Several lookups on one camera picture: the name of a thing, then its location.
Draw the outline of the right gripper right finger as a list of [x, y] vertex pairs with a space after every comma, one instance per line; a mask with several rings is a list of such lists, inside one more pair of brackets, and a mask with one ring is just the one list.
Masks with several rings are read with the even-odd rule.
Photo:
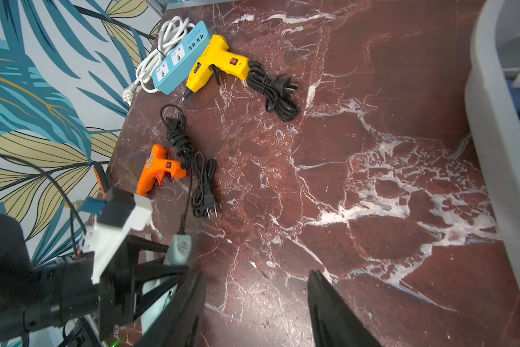
[[319, 271], [310, 272], [307, 289], [316, 346], [381, 347]]

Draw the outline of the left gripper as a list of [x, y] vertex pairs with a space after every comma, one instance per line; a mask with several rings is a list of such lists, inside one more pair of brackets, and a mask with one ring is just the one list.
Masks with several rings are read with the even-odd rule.
[[138, 261], [142, 251], [166, 254], [169, 249], [131, 234], [143, 230], [151, 215], [150, 199], [111, 187], [94, 225], [82, 238], [83, 252], [93, 255], [91, 280], [98, 288], [101, 340], [112, 337], [115, 326], [137, 320], [189, 273], [187, 265]]

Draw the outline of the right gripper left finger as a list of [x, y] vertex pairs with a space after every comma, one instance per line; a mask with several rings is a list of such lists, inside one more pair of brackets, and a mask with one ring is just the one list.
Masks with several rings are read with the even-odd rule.
[[206, 279], [199, 273], [185, 281], [135, 346], [198, 346], [205, 300]]

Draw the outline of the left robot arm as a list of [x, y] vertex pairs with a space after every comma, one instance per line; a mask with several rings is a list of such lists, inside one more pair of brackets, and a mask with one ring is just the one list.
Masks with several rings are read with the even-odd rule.
[[137, 320], [188, 275], [186, 265], [140, 263], [142, 251], [168, 246], [137, 237], [151, 217], [151, 201], [115, 187], [82, 238], [77, 260], [35, 268], [21, 225], [0, 214], [0, 343], [50, 326], [97, 315], [98, 335]]

